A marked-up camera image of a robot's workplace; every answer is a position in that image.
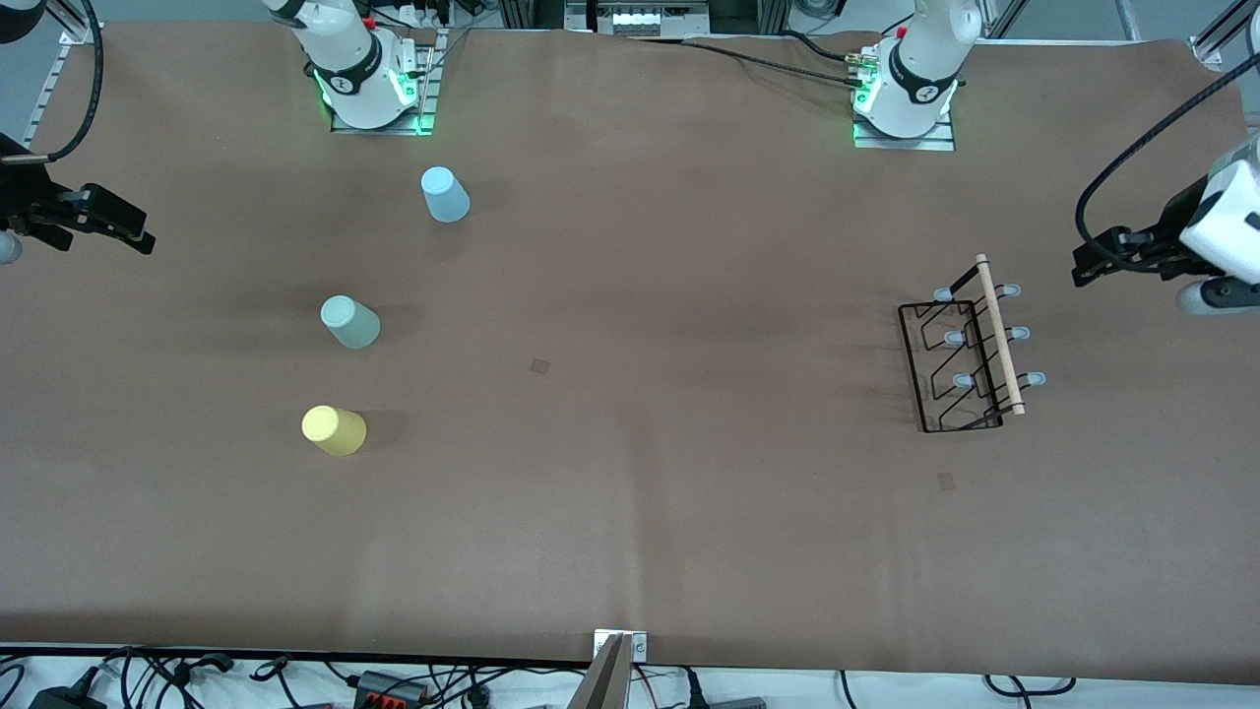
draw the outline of red wire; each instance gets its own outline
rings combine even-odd
[[[639,672],[639,679],[643,680],[643,689],[648,691],[648,699],[651,699],[651,709],[660,709],[660,704],[656,701],[656,693],[651,690],[651,681],[648,679],[648,674],[639,665],[634,666],[634,671]]]

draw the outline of table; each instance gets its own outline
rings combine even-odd
[[[1080,189],[1211,81],[1184,45],[978,47],[959,150],[922,154],[853,149],[832,84],[677,45],[476,31],[436,133],[394,139],[329,135],[284,28],[106,42],[53,173],[158,248],[0,272],[0,636],[581,659],[620,626],[667,664],[1254,681],[1260,327],[1068,275]],[[1153,220],[1244,135],[1222,92],[1091,223]],[[896,307],[978,252],[1051,385],[924,436]],[[321,327],[335,292],[378,343]],[[325,403],[362,453],[301,438]]]

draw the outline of yellow cup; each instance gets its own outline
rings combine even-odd
[[[363,446],[368,438],[368,424],[354,412],[316,407],[302,417],[302,436],[326,453],[344,457]]]

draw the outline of gray floor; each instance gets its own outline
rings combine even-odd
[[[1142,39],[1186,39],[1217,15],[1228,0],[1129,0],[1135,28]],[[850,0],[840,19],[819,25],[819,20],[794,10],[798,29],[829,34],[847,29],[879,30],[905,16],[912,0]],[[97,0],[103,21],[173,19],[266,20],[257,0]],[[57,55],[59,26],[47,19],[23,40],[0,45],[0,131],[20,137],[30,121],[39,88]],[[1031,0],[1011,31],[1028,39],[1124,39],[1116,0]],[[1226,67],[1241,62],[1246,47],[1236,40],[1223,57]],[[1260,79],[1241,81],[1244,107],[1260,113]]]

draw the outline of brown table surface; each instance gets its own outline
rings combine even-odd
[[[1255,681],[1260,325],[1068,276],[1081,188],[1211,81],[1184,45],[979,47],[959,150],[922,154],[856,150],[833,84],[685,47],[478,31],[406,139],[329,135],[280,26],[106,42],[52,171],[147,209],[158,249],[0,269],[4,638],[581,659],[611,626],[664,664]],[[1244,135],[1225,91],[1091,223],[1149,223]],[[435,164],[460,223],[425,210]],[[1050,385],[924,436],[896,307],[982,251]],[[377,344],[333,340],[335,292]],[[362,453],[301,438],[324,403],[365,413]]]

